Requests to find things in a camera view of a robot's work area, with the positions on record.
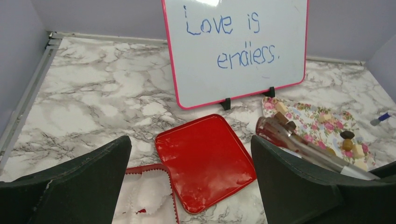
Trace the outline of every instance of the whiteboard stand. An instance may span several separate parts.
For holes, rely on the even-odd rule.
[[[226,98],[223,102],[220,103],[225,111],[231,109],[231,98]]]
[[[268,91],[268,92],[264,92],[263,94],[264,94],[264,96],[266,96],[266,97],[274,98],[274,97],[275,97],[275,87],[274,87],[274,86],[271,86],[271,87],[269,88],[269,91]]]
[[[266,97],[275,97],[275,87],[271,86],[269,91],[263,93]],[[226,98],[223,102],[220,102],[220,105],[223,107],[225,111],[231,110],[231,98]]]
[[[229,110],[227,98],[262,94],[272,86],[285,88],[304,80],[309,0],[162,3],[181,108],[221,103]]]

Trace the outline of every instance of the floral tray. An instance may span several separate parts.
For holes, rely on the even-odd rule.
[[[262,110],[264,117],[272,117],[277,113],[275,104],[282,102],[288,107],[289,112],[285,116],[296,123],[296,134],[300,135],[307,141],[320,146],[332,148],[338,157],[354,163],[352,151],[341,150],[344,139],[339,135],[345,130],[355,134],[352,139],[353,143],[361,144],[365,157],[359,159],[368,162],[368,166],[375,165],[373,157],[368,149],[367,144],[363,143],[363,138],[359,136],[359,128],[353,116],[346,111],[335,111],[326,107],[318,107],[310,104],[295,103],[288,100],[264,97],[262,100]],[[327,113],[332,115],[332,119],[324,124],[318,122],[319,115]]]

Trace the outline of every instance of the pink whiteboard frame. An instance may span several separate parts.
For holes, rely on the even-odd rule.
[[[304,54],[304,62],[306,62],[307,59],[307,37],[308,37],[308,11],[309,11],[309,1],[307,0],[307,18],[306,18],[306,24],[305,24],[305,54]],[[176,83],[176,72],[175,72],[175,64],[173,63],[173,54],[172,54],[172,44],[170,43],[170,34],[169,34],[169,25],[168,25],[168,17],[166,14],[166,6],[165,6],[165,0],[161,0],[162,2],[162,8],[163,8],[163,18],[165,20],[165,28],[166,28],[166,37],[168,39],[168,48],[169,48],[169,56],[170,56],[170,66],[172,68],[172,75],[173,75],[173,85],[175,86],[175,94],[176,94],[176,102],[177,105],[179,105],[180,108],[184,109],[184,110],[189,110],[189,109],[194,109],[194,108],[198,108],[198,107],[202,107],[202,106],[207,106],[207,105],[212,105],[212,104],[217,104],[217,103],[221,103],[224,102],[225,100],[217,100],[214,102],[209,102],[209,103],[205,103],[205,104],[201,104],[201,105],[197,105],[197,106],[191,106],[191,107],[184,107],[180,104],[180,100],[179,100],[179,92],[177,91],[177,83]],[[305,79],[305,67],[306,67],[306,63],[304,63],[304,76],[303,79],[297,83],[293,83],[293,84],[289,84],[289,85],[284,85],[284,86],[279,86],[279,87],[275,87],[275,89],[282,89],[282,88],[286,88],[289,86],[293,86],[293,85],[297,85],[300,84],[304,81]],[[242,97],[248,97],[248,96],[252,96],[252,95],[256,95],[256,94],[260,94],[263,92],[267,92],[269,91],[269,89],[267,90],[262,90],[262,91],[257,91],[257,92],[253,92],[253,93],[249,93],[249,94],[245,94],[245,95],[241,95],[241,96],[236,96],[236,97],[232,97],[231,99],[238,99],[238,98],[242,98]]]

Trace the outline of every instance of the white marble pattern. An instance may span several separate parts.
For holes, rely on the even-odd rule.
[[[396,160],[396,120],[369,123],[396,105],[366,68],[307,62],[305,81],[276,95],[351,112],[376,166]],[[159,163],[159,133],[212,113],[226,118],[250,152],[261,100],[234,100],[226,112],[220,105],[184,111],[176,104],[167,46],[65,38],[0,180],[52,167],[124,134],[133,145],[128,166]],[[180,203],[178,213],[183,224],[266,223],[257,182],[198,215]]]

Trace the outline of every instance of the red square plate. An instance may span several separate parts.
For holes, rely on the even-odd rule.
[[[212,114],[159,134],[156,148],[184,209],[196,214],[256,179],[252,158],[226,120]]]

